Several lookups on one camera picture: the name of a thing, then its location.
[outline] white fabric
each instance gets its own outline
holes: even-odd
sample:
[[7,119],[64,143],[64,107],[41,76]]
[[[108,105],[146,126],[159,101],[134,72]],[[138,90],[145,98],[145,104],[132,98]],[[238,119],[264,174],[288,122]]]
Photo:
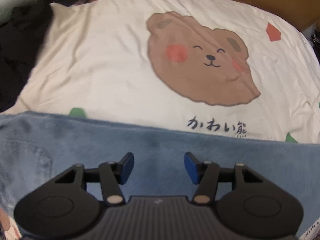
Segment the white fabric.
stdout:
[[[319,63],[303,35],[278,16],[230,0],[51,5],[54,21],[37,66],[6,113],[68,114],[81,107],[88,118],[113,122],[232,137],[242,122],[246,138],[284,141],[289,132],[299,143],[320,141]],[[246,105],[209,106],[167,87],[151,67],[146,26],[153,13],[167,11],[236,32],[248,48],[247,63],[261,95]],[[268,22],[281,31],[280,41],[269,40]],[[199,123],[193,130],[187,125],[195,116]],[[206,128],[212,118],[221,125],[217,131]]]

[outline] brown print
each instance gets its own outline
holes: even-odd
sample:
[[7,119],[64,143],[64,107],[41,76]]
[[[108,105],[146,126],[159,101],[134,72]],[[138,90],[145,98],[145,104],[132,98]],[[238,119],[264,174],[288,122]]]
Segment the brown print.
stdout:
[[153,70],[178,94],[222,106],[247,104],[260,95],[246,62],[248,49],[236,33],[212,30],[176,12],[153,14],[147,27]]

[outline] bear's ear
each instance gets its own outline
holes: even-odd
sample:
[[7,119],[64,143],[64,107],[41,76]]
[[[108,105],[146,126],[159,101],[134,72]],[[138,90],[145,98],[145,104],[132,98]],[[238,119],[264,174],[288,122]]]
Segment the bear's ear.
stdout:
[[249,57],[247,46],[238,34],[224,29],[214,29],[213,33],[215,39],[225,46],[225,49],[232,49],[235,54],[238,54],[244,60]]
[[148,31],[155,32],[156,30],[163,30],[171,24],[176,18],[182,17],[176,12],[154,13],[147,20]]

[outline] white blanket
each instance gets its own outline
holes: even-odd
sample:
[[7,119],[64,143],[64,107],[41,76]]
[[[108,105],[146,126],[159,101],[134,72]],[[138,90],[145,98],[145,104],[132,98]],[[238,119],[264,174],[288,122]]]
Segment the white blanket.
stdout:
[[51,5],[37,66],[6,113],[79,107],[113,122],[320,141],[319,63],[278,16],[230,0]]

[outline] denim pocket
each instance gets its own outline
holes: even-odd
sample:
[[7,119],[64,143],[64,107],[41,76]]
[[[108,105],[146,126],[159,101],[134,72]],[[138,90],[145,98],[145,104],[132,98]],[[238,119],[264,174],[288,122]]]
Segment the denim pocket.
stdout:
[[52,158],[33,143],[0,139],[0,208],[9,215],[17,202],[52,177]]

